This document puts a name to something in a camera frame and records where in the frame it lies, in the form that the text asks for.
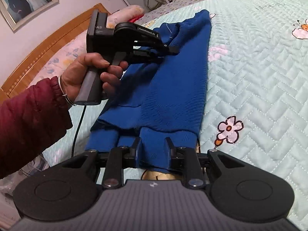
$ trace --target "cartoon bee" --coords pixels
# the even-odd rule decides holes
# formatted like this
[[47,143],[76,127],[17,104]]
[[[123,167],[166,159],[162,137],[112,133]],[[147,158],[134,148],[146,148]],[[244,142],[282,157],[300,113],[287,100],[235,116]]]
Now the cartoon bee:
[[297,24],[298,26],[301,26],[301,28],[302,28],[303,30],[308,31],[307,20],[308,20],[308,19],[306,19],[306,20],[305,20],[305,24],[302,24],[302,25],[301,25],[301,23],[299,22],[299,20],[297,20],[298,23],[293,24],[293,26],[295,26],[295,25]]
[[152,26],[154,24],[155,20],[152,20],[146,24],[143,24],[142,26],[146,27],[146,28],[149,28],[150,26]]
[[301,24],[299,20],[297,20],[298,23],[293,24],[293,26],[298,25],[300,28],[296,28],[292,31],[292,35],[294,35],[297,39],[308,39],[308,24],[307,20],[305,20],[305,24]]

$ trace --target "wall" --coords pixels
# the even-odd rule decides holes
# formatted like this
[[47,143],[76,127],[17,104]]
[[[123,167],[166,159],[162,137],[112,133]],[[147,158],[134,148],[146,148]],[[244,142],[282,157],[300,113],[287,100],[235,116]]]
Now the wall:
[[97,3],[113,13],[126,6],[123,0],[59,0],[15,33],[0,15],[0,85],[45,38]]

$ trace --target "framed photo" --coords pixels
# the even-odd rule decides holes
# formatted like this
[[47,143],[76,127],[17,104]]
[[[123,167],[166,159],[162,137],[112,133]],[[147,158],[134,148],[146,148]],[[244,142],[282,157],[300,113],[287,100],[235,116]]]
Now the framed photo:
[[0,12],[14,32],[58,2],[59,0],[0,0]]

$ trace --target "pink flower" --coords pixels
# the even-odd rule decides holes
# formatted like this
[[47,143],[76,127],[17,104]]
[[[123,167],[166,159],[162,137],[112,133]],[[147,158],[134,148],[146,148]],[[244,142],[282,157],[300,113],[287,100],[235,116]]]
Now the pink flower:
[[[210,18],[212,19],[216,14],[210,14]],[[228,54],[228,50],[226,48],[226,45],[219,44],[215,47],[210,47],[208,50],[208,61],[216,61],[221,56]]]
[[220,133],[217,135],[217,138],[214,142],[215,146],[220,146],[223,140],[226,140],[227,143],[233,144],[240,137],[238,132],[244,128],[242,121],[236,121],[235,116],[230,116],[226,119],[225,122],[220,122],[218,124],[218,131]]

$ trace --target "light blue quilt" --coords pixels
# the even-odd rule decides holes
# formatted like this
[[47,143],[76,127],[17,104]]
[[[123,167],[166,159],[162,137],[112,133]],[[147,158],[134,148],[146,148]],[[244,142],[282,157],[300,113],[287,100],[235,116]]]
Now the light blue quilt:
[[[151,21],[215,16],[208,55],[208,87],[200,132],[201,152],[223,152],[290,183],[295,203],[289,219],[308,229],[308,0],[205,0]],[[103,105],[89,107],[77,151]],[[70,110],[77,127],[82,108]],[[75,128],[44,152],[51,165],[69,152]],[[140,178],[140,170],[125,171]]]

